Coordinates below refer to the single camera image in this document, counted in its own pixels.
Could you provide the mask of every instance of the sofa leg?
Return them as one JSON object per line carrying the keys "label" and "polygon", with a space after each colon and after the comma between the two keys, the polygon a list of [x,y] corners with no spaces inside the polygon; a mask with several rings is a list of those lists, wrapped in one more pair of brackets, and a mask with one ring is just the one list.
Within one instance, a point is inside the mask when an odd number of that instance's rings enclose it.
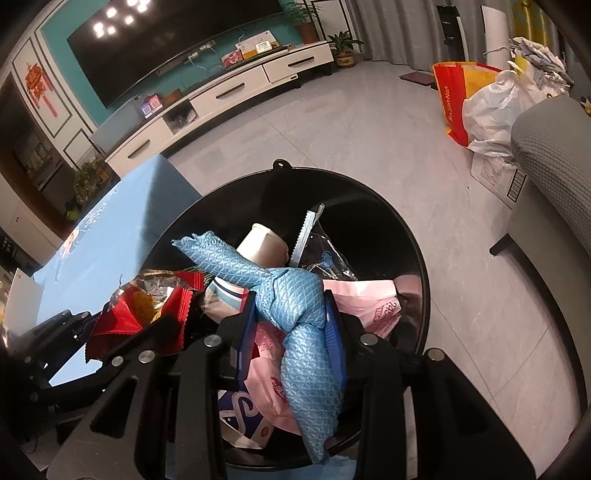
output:
{"label": "sofa leg", "polygon": [[494,257],[496,257],[503,250],[505,250],[506,248],[510,247],[514,243],[515,243],[515,241],[511,238],[511,236],[508,233],[506,233],[505,235],[503,235],[503,237],[497,243],[495,243],[491,247],[491,249],[489,250],[489,252],[491,253],[491,255],[493,255]]}

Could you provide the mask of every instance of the light blue table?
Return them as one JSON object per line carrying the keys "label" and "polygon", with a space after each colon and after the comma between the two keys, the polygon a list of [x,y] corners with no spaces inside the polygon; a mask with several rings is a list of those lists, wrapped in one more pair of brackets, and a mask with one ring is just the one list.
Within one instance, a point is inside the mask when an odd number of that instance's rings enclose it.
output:
{"label": "light blue table", "polygon": [[[201,195],[160,155],[127,174],[84,217],[70,239],[33,279],[44,286],[37,323],[63,310],[102,310],[113,292],[133,279],[152,247]],[[80,349],[52,385],[95,372]]]}

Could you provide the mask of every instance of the cardboard box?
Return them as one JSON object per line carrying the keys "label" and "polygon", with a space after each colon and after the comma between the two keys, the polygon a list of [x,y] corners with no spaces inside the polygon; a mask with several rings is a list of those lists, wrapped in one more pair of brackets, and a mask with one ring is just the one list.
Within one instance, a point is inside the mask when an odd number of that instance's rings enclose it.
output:
{"label": "cardboard box", "polygon": [[474,153],[472,176],[511,209],[528,181],[522,170],[505,163],[502,157],[487,157],[480,153]]}

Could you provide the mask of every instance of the black trash can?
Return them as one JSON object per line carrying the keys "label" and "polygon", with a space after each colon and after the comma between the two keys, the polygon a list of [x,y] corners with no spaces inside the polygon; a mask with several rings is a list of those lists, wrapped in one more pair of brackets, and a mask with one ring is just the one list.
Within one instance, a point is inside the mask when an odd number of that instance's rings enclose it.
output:
{"label": "black trash can", "polygon": [[[360,280],[393,280],[416,275],[422,292],[407,302],[392,332],[398,348],[422,353],[427,339],[430,292],[427,269],[412,232],[398,212],[362,183],[316,168],[292,168],[277,160],[272,170],[234,180],[205,195],[184,212],[158,240],[144,268],[182,270],[192,262],[172,240],[209,230],[237,247],[253,223],[277,233],[290,248],[296,244],[306,212],[324,203],[321,224]],[[337,432],[329,442],[335,455],[359,438],[361,405],[339,416]],[[264,450],[245,450],[224,442],[226,463],[246,470],[283,470],[310,464],[301,437],[275,429]]]}

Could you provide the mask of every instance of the red chinese knot decoration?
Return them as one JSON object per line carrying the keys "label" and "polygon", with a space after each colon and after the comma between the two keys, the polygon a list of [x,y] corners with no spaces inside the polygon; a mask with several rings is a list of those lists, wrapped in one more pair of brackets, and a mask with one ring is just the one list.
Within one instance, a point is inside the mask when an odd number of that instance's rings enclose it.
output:
{"label": "red chinese knot decoration", "polygon": [[33,66],[27,63],[27,70],[28,73],[25,77],[25,83],[27,85],[27,92],[31,96],[35,107],[39,108],[39,100],[43,99],[52,115],[57,118],[56,109],[53,108],[53,105],[45,95],[46,90],[53,91],[51,80],[38,63]]}

